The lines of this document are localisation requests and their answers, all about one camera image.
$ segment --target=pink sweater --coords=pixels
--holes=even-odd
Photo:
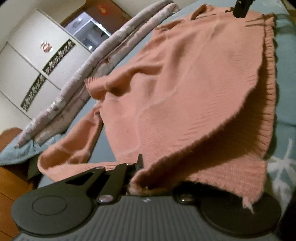
[[[202,5],[157,27],[126,65],[85,81],[99,100],[62,141],[39,157],[57,181],[98,164],[90,157],[100,113],[117,162],[144,169],[130,183],[135,195],[160,194],[180,181],[202,182],[254,203],[266,178],[262,160],[273,130],[273,15]]]

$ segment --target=metal screw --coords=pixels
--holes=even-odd
[[[194,200],[193,195],[191,194],[182,194],[180,196],[182,202],[192,202]]]
[[[101,203],[109,203],[113,201],[113,197],[111,195],[102,195],[98,198]]]

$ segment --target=black decorative strip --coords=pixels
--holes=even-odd
[[[64,45],[54,54],[50,61],[45,65],[43,71],[50,75],[58,63],[66,56],[66,54],[75,46],[72,40],[68,40]]]
[[[26,112],[28,112],[31,103],[33,102],[35,96],[37,95],[38,91],[40,90],[40,88],[42,87],[42,85],[45,83],[46,78],[40,74],[36,80],[34,81],[34,83],[32,84],[31,88],[29,89],[28,93],[26,94],[26,97],[24,98],[24,100],[22,101],[20,107],[25,110]]]

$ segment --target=light blue fabric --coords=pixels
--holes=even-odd
[[[234,6],[236,0],[199,0],[178,13],[166,19],[164,23],[185,17],[202,4],[211,4],[219,7]],[[257,0],[251,5],[251,10],[264,14],[274,12],[277,17],[275,31],[276,68],[278,84],[278,102],[276,107],[277,121],[268,152],[268,172],[272,179],[272,188],[284,210],[291,198],[291,193],[296,186],[296,27],[287,10],[280,0]],[[126,64],[135,56],[144,44],[150,40],[149,33],[118,65]],[[90,99],[76,116],[69,129],[71,129],[81,117],[83,117],[95,104]],[[102,132],[93,154],[91,163],[101,161],[114,161],[115,157],[110,148],[105,131]],[[44,177],[39,186],[44,186],[52,181]]]
[[[34,143],[33,140],[30,140],[21,148],[15,148],[18,140],[17,136],[0,153],[0,166],[25,162],[29,158],[45,151],[49,145],[59,141],[62,138],[63,135],[57,134],[46,141],[42,146]]]

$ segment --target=wooden floor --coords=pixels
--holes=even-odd
[[[288,10],[289,14],[291,15],[292,19],[296,23],[296,8],[293,7],[292,4],[289,3],[287,0],[282,0],[283,4],[285,5],[286,9]]]

